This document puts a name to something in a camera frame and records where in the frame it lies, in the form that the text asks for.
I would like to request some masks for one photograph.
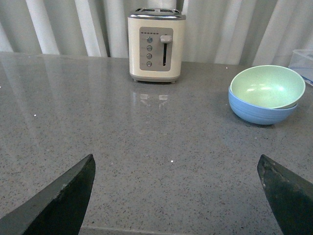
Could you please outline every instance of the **cream toaster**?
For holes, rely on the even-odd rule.
[[[129,67],[134,81],[178,79],[185,22],[178,10],[140,8],[129,14]]]

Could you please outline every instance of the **toaster slot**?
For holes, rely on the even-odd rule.
[[[166,48],[167,48],[167,44],[164,44],[164,49],[163,49],[163,66],[166,66]]]

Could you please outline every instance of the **countertop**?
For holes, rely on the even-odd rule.
[[[313,182],[313,88],[285,121],[250,124],[227,94],[246,68],[183,62],[158,84],[128,59],[0,53],[0,217],[92,153],[85,230],[281,234],[256,166]]]

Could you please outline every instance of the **bowl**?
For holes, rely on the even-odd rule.
[[[305,82],[291,69],[263,65],[237,74],[230,90],[247,103],[269,109],[285,109],[298,103],[305,91]]]
[[[228,88],[228,99],[231,109],[237,116],[259,125],[272,125],[281,122],[298,107],[298,104],[287,109],[269,109],[256,106],[239,99],[231,91],[230,87]]]

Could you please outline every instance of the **blue bowl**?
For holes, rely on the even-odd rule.
[[[228,99],[231,109],[236,115],[251,123],[272,125],[285,120],[298,107],[298,104],[287,109],[269,109],[249,104],[238,97],[228,88]]]

